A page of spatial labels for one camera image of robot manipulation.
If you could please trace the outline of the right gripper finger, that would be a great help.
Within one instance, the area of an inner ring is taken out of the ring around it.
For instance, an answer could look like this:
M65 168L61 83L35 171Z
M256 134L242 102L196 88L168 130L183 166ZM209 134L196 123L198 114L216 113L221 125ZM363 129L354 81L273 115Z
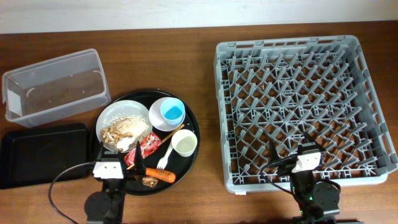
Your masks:
M278 161L280 158L279 158L278 152L276 150L275 144L272 139L269 141L269 150L270 150L269 162Z
M323 146L321 146L319 143L317 143L316 140L314 140L314 138L312 138L311 135L309 135L309 133L304 132L303 136L305 140L303 148L305 151L315 150L315 149L319 150L320 152L326 151L326 149Z

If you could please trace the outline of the wooden chopstick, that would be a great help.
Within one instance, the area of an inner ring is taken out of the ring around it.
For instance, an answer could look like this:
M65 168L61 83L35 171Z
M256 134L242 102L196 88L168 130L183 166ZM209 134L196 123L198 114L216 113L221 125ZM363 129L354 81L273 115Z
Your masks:
M162 144L165 143L168 139L170 139L177 131L179 131L180 129L182 129L184 127L184 124L181 124L177 129L175 129L174 131L172 131L168 136L166 136L165 138L163 138L162 140Z

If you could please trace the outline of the red snack wrapper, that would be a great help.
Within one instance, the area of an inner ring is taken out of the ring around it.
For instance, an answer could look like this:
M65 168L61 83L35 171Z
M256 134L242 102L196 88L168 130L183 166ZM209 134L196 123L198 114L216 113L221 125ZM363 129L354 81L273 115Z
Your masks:
M140 142L142 158L145 159L149 155L153 154L161 144L162 140L160 139L160 137L158 137L158 135L156 135L153 132L149 133ZM134 165L135 155L136 155L136 147L133 147L133 149L124 157L124 161L127 166Z

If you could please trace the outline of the grey dinner plate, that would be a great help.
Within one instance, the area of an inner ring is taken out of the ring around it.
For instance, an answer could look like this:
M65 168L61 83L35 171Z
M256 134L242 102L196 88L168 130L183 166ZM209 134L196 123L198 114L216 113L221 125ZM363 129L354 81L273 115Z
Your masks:
M97 120L96 136L98 138L98 141L102 142L100 131L105 128L110 122L112 122L112 120L117 119L118 117L130 115L143 115L147 119L149 119L149 110L143 104L133 100L121 100L107 106ZM134 147L134 144L135 143L129 146L129 151L131 151L131 149ZM112 151L111 146L104 144L104 147Z

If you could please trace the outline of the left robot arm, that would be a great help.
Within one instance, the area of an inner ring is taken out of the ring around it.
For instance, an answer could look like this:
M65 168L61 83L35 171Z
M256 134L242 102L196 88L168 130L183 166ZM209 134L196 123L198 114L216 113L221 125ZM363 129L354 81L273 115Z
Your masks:
M122 223L127 183L137 180L138 173L123 169L118 158L98 155L94 160L93 177L102 181L102 189L86 199L87 222Z

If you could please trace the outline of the light blue plastic cup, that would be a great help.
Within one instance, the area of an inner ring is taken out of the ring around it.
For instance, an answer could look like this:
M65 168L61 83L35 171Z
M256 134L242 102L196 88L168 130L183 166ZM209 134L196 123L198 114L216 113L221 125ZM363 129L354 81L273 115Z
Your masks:
M183 121L184 103L178 98L167 98L160 106L160 113L167 124L176 126Z

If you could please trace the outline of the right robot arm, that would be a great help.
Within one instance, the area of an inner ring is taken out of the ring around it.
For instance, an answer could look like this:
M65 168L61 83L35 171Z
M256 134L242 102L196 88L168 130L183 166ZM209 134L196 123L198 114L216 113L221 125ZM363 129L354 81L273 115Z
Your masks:
M316 180L313 171L320 167L326 149L305 132L304 143L291 156L280 158L273 141L269 142L270 161L265 168L277 168L279 176L289 176L289 194L300 209L293 223L336 223L340 213L341 187L334 181Z

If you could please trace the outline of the rice and mushroom leftovers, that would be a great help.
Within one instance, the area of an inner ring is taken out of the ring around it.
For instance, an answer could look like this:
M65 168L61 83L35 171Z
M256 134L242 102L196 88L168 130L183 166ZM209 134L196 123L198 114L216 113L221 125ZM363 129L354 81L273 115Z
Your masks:
M143 115L130 115L112 120L100 133L102 142L112 151L128 152L129 146L142 141L152 131L152 125Z

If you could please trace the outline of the cream white cup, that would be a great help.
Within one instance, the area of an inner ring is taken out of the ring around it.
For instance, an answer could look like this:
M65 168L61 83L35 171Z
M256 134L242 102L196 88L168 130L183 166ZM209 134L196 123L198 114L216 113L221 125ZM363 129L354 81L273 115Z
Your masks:
M198 139L193 131L181 129L172 136L172 147L182 157L191 156L197 147Z

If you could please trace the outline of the pink shallow bowl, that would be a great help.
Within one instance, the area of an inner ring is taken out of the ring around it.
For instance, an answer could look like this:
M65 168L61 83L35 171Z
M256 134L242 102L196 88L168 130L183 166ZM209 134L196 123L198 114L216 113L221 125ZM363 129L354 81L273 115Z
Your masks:
M149 109L150 123L153 125L153 127L155 127L155 129L158 129L160 131L165 131L165 132L169 132L169 131L173 131L173 130L177 129L183 123L183 121L185 119L185 114L184 114L183 121L181 123L179 123L178 125L171 126L166 123L165 119L162 117L162 115L160 113L160 106L167 98L172 98L172 97L163 97L163 98L156 100L151 105L151 107Z

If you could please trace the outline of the white plastic fork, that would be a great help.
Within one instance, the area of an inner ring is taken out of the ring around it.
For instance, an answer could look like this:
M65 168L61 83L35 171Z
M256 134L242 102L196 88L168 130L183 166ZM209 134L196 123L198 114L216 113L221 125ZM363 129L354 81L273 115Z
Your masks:
M168 160L169 160L169 156L170 156L171 152L173 151L173 149L174 149L173 145L172 145L172 143L170 143L166 150L165 155L161 159L159 159L158 164L157 164L157 169L160 169L160 170L165 169L165 167L168 163Z

